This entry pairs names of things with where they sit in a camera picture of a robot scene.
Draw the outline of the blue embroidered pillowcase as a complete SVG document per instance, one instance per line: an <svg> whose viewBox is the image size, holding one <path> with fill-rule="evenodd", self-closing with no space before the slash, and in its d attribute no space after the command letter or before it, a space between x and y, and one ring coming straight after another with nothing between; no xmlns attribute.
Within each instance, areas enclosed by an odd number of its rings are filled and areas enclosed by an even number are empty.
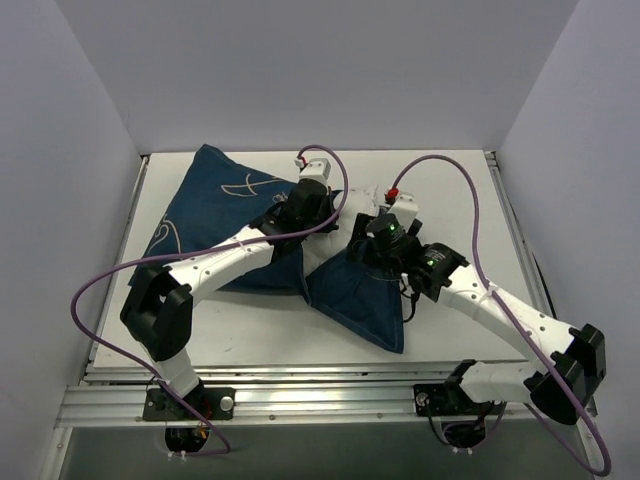
<svg viewBox="0 0 640 480"><path fill-rule="evenodd" d="M237 163L221 150L204 145L195 153L144 254L211 248L283 202L292 188L290 181ZM332 195L340 210L347 194L336 191ZM377 279L364 265L348 260L346 248L305 277L300 245L284 260L251 271L225 288L250 294L297 295L364 340L391 353L404 350L397 283Z"/></svg>

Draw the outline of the white pillow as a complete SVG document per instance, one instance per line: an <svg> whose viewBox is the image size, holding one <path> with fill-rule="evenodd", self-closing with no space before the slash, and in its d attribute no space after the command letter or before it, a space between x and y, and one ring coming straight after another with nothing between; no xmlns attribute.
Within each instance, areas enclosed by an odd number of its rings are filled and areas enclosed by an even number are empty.
<svg viewBox="0 0 640 480"><path fill-rule="evenodd" d="M376 184L350 188L346 202L336 221L337 229L327 234L312 234L302 244L303 274L311 275L316 269L347 247L359 213L375 216L379 211Z"/></svg>

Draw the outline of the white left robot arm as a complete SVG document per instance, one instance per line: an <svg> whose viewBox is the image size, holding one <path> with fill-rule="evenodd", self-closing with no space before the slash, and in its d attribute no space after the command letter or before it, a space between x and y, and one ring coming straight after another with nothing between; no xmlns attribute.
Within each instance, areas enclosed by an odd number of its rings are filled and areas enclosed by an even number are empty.
<svg viewBox="0 0 640 480"><path fill-rule="evenodd" d="M156 377L171 388L165 405L177 418L194 417L202 405L200 378L186 349L194 306L242 275L291 255L307 238L308 229L321 224L322 233L331 231L333 213L330 187L302 179L285 201L243 226L214 252L137 269L120 320L143 346Z"/></svg>

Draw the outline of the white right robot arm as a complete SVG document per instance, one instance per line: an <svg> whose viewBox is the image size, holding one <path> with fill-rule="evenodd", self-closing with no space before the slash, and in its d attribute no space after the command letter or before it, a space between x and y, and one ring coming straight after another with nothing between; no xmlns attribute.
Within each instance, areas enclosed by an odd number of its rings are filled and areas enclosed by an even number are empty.
<svg viewBox="0 0 640 480"><path fill-rule="evenodd" d="M550 317L495 284L442 243L422 244L395 215L356 217L347 257L392 280L407 281L414 297L456 310L517 350L518 363L462 361L444 382L455 412L475 405L523 403L573 425L606 375L604 334Z"/></svg>

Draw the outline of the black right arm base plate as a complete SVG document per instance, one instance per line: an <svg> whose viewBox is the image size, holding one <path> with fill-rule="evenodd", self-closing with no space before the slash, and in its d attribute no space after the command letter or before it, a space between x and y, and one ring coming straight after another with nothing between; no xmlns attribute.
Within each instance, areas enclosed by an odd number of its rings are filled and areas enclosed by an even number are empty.
<svg viewBox="0 0 640 480"><path fill-rule="evenodd" d="M443 383L418 383L412 386L415 414L418 417L476 417L497 415L502 405L494 402L473 403L449 394Z"/></svg>

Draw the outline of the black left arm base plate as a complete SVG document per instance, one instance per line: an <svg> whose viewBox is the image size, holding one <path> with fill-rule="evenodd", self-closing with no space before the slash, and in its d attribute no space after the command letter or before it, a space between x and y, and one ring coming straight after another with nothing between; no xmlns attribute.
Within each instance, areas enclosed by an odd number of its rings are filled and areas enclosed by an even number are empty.
<svg viewBox="0 0 640 480"><path fill-rule="evenodd" d="M210 420L231 420L234 416L236 390L230 387L197 387L184 401ZM144 421L176 422L196 417L164 389L146 391L142 413Z"/></svg>

